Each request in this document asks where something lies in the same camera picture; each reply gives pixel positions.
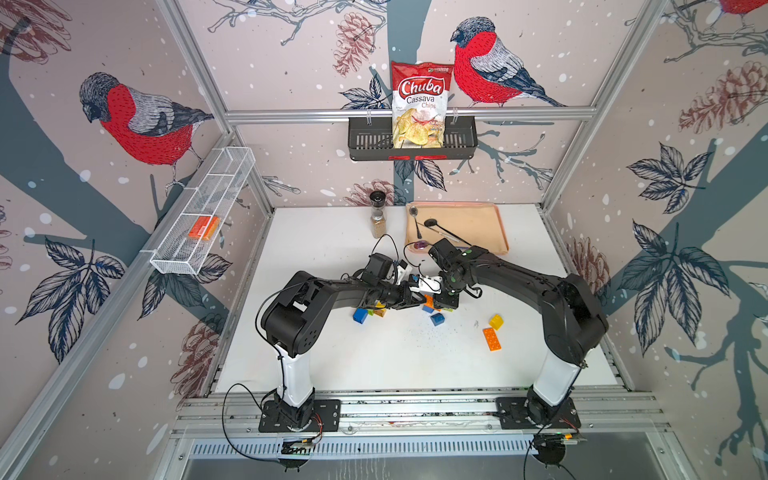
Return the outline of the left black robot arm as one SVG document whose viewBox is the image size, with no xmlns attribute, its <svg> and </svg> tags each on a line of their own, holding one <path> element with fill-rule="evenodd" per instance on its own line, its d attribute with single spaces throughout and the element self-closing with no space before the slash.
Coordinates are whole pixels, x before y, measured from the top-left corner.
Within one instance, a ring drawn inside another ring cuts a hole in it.
<svg viewBox="0 0 768 480">
<path fill-rule="evenodd" d="M 389 279 L 386 273 L 359 270 L 339 280 L 297 272 L 260 315 L 264 339 L 277 352 L 281 382 L 274 394 L 277 419 L 297 431 L 315 419 L 315 387 L 309 352 L 319 339 L 332 310 L 378 305 L 389 310 L 416 308 L 426 303 L 410 279 Z"/>
</svg>

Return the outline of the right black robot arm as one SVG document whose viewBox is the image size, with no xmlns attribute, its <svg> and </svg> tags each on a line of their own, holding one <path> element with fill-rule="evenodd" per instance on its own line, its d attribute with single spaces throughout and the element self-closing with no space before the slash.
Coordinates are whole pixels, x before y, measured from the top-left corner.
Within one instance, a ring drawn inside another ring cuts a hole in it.
<svg viewBox="0 0 768 480">
<path fill-rule="evenodd" d="M 535 309 L 541 317 L 548 353 L 526 397 L 528 418 L 538 427 L 559 416 L 586 356 L 603 339 L 608 321 L 586 280 L 544 274 L 510 263 L 479 246 L 464 250 L 447 239 L 429 249 L 440 268 L 441 292 L 435 303 L 455 308 L 462 292 L 479 298 L 491 287 Z"/>
</svg>

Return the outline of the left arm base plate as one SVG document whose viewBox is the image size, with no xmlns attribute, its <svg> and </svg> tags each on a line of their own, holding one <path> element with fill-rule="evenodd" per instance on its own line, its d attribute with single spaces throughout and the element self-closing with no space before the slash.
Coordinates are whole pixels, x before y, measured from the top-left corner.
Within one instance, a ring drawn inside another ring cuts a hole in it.
<svg viewBox="0 0 768 480">
<path fill-rule="evenodd" d="M 341 401 L 309 398 L 299 407 L 281 399 L 267 400 L 258 426 L 260 433 L 336 432 L 341 417 Z"/>
</svg>

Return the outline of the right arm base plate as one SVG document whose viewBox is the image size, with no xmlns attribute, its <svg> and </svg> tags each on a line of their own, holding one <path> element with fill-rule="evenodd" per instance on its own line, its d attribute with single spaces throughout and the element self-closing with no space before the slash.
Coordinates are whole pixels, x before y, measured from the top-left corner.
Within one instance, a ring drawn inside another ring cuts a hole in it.
<svg viewBox="0 0 768 480">
<path fill-rule="evenodd" d="M 503 430 L 581 428 L 581 420 L 570 397 L 559 406 L 550 406 L 544 401 L 527 397 L 497 397 L 495 406 L 494 416 L 499 419 Z"/>
</svg>

